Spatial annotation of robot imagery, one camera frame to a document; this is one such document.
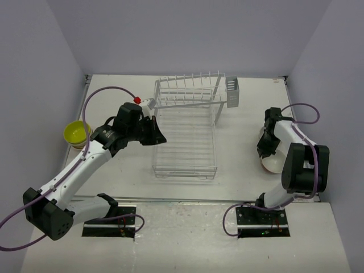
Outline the dark red bowl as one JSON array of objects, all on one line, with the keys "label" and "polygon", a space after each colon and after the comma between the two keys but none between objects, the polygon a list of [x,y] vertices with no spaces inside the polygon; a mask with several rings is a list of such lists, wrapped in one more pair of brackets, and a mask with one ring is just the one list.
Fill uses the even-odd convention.
[{"label": "dark red bowl", "polygon": [[283,169],[282,166],[264,164],[262,164],[262,168],[269,173],[281,173]]}]

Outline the cream speckled bowl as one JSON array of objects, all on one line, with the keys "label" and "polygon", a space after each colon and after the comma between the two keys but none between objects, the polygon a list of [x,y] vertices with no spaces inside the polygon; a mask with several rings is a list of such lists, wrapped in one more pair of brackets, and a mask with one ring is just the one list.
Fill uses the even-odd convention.
[{"label": "cream speckled bowl", "polygon": [[80,142],[80,143],[71,143],[70,145],[74,149],[82,150],[86,145],[86,141],[83,141],[83,142]]}]

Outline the lime green bowl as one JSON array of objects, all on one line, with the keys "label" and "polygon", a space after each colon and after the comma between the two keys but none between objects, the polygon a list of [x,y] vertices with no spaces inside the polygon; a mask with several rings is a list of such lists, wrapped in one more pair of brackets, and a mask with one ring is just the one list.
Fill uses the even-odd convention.
[{"label": "lime green bowl", "polygon": [[69,144],[80,144],[86,141],[86,130],[83,121],[73,121],[69,123],[64,131],[63,137]]}]

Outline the beige flower pattern bowl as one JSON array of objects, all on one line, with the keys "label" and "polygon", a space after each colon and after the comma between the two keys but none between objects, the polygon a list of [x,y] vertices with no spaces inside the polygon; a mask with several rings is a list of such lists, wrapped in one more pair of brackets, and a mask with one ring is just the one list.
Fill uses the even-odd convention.
[{"label": "beige flower pattern bowl", "polygon": [[281,142],[278,145],[278,148],[276,150],[276,154],[275,155],[271,155],[267,158],[261,159],[260,158],[260,164],[264,164],[264,165],[277,165],[277,166],[282,166],[284,167],[284,163],[286,160],[286,149],[283,146],[283,143]]}]

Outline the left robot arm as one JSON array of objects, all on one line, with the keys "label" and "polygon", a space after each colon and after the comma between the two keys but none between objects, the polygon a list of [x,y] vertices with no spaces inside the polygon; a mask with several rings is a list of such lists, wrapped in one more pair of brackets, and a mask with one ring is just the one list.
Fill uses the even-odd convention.
[{"label": "left robot arm", "polygon": [[29,188],[24,192],[26,219],[54,241],[65,236],[72,226],[95,218],[113,223],[118,217],[118,203],[104,193],[79,204],[70,202],[96,170],[126,148],[128,142],[153,146],[167,141],[151,114],[154,107],[152,98],[139,105],[124,103],[115,117],[95,129],[88,147],[52,181],[38,190]]}]

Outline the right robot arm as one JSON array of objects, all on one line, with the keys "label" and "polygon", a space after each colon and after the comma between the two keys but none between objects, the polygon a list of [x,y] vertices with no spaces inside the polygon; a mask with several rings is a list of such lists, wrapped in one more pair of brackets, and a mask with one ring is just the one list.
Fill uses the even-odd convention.
[{"label": "right robot arm", "polygon": [[271,107],[264,113],[264,131],[257,144],[260,160],[276,156],[283,146],[281,182],[262,193],[255,201],[254,218],[262,224],[274,217],[297,198],[312,199],[324,192],[328,183],[328,146],[310,140],[297,126],[298,121],[282,114],[283,109]]}]

